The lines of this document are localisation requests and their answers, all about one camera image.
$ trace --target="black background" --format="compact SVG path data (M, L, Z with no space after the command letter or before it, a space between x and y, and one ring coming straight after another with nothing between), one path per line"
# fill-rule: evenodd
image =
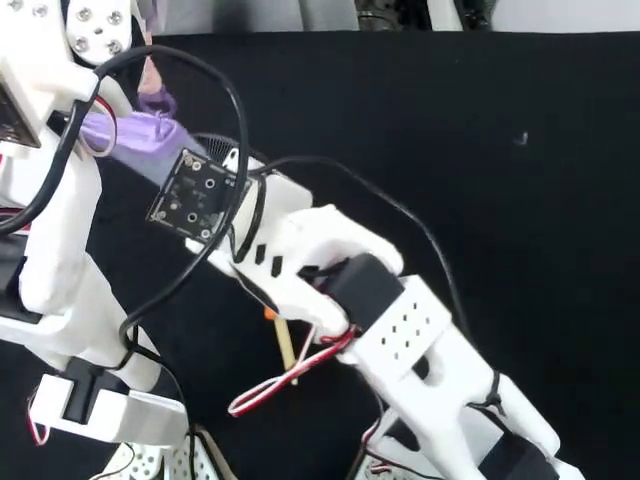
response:
M225 71L251 144L270 158L336 157L417 211L440 238L484 356L510 375L590 479L631 478L638 414L640 36L277 34L163 42ZM159 66L193 131L236 136L216 85ZM154 189L101 162L89 250L125 308L188 261L181 240L143 224ZM287 169L384 235L445 302L433 252L411 224L321 166ZM148 319L178 365L190 411L241 480L340 479L375 402L353 372L322 366L255 413L226 414L280 371L260 306L213 268ZM293 325L296 340L305 332ZM54 432L36 449L24 401L43 365L0 349L0 477L88 478L111 447Z

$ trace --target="red and white wire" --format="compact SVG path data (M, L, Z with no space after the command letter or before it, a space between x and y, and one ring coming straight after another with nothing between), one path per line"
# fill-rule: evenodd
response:
M393 470L386 463L378 461L376 464L369 464L369 471L374 475L381 475L383 473L391 473Z
M36 444L36 447L43 447L49 441L49 436L51 435L51 429L47 426L43 426L42 428L44 433L40 434L38 425L31 419L31 404L33 403L34 396L35 396L35 391L27 399L27 426L29 427L29 432L31 433L31 437L33 438L33 443Z
M104 100L102 97L96 97L96 101L94 102L93 106L96 107L96 109L99 110L100 113L102 113L103 115L106 115L110 119L109 143L107 144L107 147L104 150L96 150L91 145L89 145L89 142L87 142L87 139L85 138L82 132L80 132L80 135L78 136L78 141L93 157L95 158L108 157L109 155L111 155L111 152L113 152L113 149L116 147L116 142L118 140L118 123L116 119L116 114L113 111L113 108L111 108L111 105L109 105L106 102L106 100Z
M304 359L304 355L306 355L309 345L311 344L311 339L315 334L315 330L312 329L307 336L305 346L302 348L298 362L290 370L280 376L265 380L260 385L256 385L252 389L244 392L242 395L239 395L235 400L233 400L233 402L231 402L227 411L230 415L239 417L248 411L253 410L258 405L264 403L275 395L278 391L282 390L282 388L284 388L294 378L298 378L300 375L303 375L316 365L324 363L335 357L338 353L344 350L349 343L351 343L355 333L355 327L351 327L344 335L335 339L336 342L333 345L307 359Z

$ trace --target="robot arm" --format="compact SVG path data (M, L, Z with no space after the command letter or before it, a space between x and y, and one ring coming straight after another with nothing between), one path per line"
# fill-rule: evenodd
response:
M74 99L90 99L98 84L90 69L74 63L70 46L83 61L96 64L104 61L104 55L114 55L130 45L130 25L124 18L128 19L128 14L109 14L107 23L115 29L109 30L114 41L94 50L96 36L106 31L97 33L102 27L88 28L94 10L78 10L79 2L70 2L67 18L73 20L67 22L65 32L59 0L32 3L10 2L0 16L0 39L4 39L0 45L28 37L20 33L34 29L46 32L46 38L51 39L43 44L27 38L17 53L5 47L0 54L1 93L3 98L11 96L3 108L10 107L11 119L17 119L5 129L3 139L28 145L0 144L0 190L6 201L18 207L36 195L51 166L51 153L59 142L46 126L51 112L68 111ZM106 2L94 3L95 12L100 12ZM130 6L126 1L117 5L122 12ZM130 106L116 86L105 81L100 84L100 93L126 114ZM236 157L237 152L230 153L229 168L234 169ZM187 160L188 156L182 158L179 167L203 170L202 164L196 169L196 162L191 159L187 165ZM290 179L272 173L265 182L264 199L259 200L260 183L251 183L234 218L238 244L253 235L247 251L238 258L233 245L225 243L211 255L211 263L238 279L281 316L315 325L321 336L335 337L355 325L361 336L340 360L363 374L415 436L421 458L448 480L502 478L486 473L483 465L492 463L492 452L500 455L500 449L507 448L505 442L496 440L478 468L479 461L468 447L469 431L459 423L464 409L482 405L490 394L500 402L483 408L497 408L494 413L505 432L526 439L539 453L534 461L536 468L541 468L540 480L556 478L549 476L560 473L554 458L559 440L553 429L508 378L494 374L451 323L450 314L422 279L399 277L403 261L395 247L333 206L310 208L311 194ZM39 423L106 441L180 444L187 429L184 406L148 393L123 390L109 378L101 377L105 383L99 383L86 368L91 364L117 365L126 353L117 333L126 315L85 252L99 195L95 161L76 148L54 197L31 224L28 236L3 239L18 247L5 279L5 293L13 293L8 302L13 309L2 312L0 338L27 346L71 376L43 377L31 410ZM264 201L264 212L252 232L251 212L259 201ZM175 209L169 205L168 210L162 210L162 205L157 205L155 220L166 223L169 212L183 212L179 202ZM191 223L196 231L191 232L187 246L198 252L206 243L205 237L211 235L212 225L202 228L195 220ZM341 268L321 285L299 274L304 268L322 270L338 264ZM17 294L10 288L16 283ZM16 317L16 311L26 312L28 318ZM138 342L154 351L143 331ZM430 366L426 377L414 371L422 358ZM78 364L75 359L85 363ZM147 391L156 382L159 366L134 354L114 374L130 387ZM91 379L87 382L83 376ZM80 395L78 390L87 384L90 391ZM76 405L76 394L90 398L91 403ZM565 472L562 478L579 477Z

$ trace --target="purple part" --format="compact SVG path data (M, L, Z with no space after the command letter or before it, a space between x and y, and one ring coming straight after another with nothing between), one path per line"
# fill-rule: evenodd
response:
M138 106L143 112L168 118L173 118L178 111L178 102L164 85L156 93L139 93Z
M109 119L105 115L89 113L82 125L82 133L91 145L105 148L109 143ZM175 120L143 112L118 118L119 151L133 151L150 157L164 156L183 145L187 131Z

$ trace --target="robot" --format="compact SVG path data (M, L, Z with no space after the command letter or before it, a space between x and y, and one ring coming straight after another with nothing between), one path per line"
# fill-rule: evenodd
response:
M72 111L72 124L77 106L88 110L97 98L117 116L131 113L121 86L94 67L136 50L139 11L127 0L64 6L0 5L0 338L60 372L43 375L30 409L35 422L170 452L189 430L185 406L149 393L161 370L158 352L142 328L123 329L127 314L85 251L101 193L95 159L77 142L57 171L69 127L56 131L51 122L54 112ZM56 172L48 203L15 228ZM186 210L184 179L208 199L198 206L210 208L198 211L200 219L191 221L194 211ZM220 203L229 192L238 199L233 216ZM233 234L210 253L205 245L227 216ZM184 151L150 219L186 232L188 249L206 254L279 316L312 325L314 339L331 345L388 405L363 436L368 457L359 478L372 478L367 462L376 458L410 466L414 477L407 478L584 478L556 458L553 428L485 362L428 285L403 275L390 242L333 205L312 207L311 192L247 159L242 143L222 166ZM134 341L151 355L132 350ZM250 410L290 380L248 392L230 412ZM176 473L175 458L164 456L167 478Z

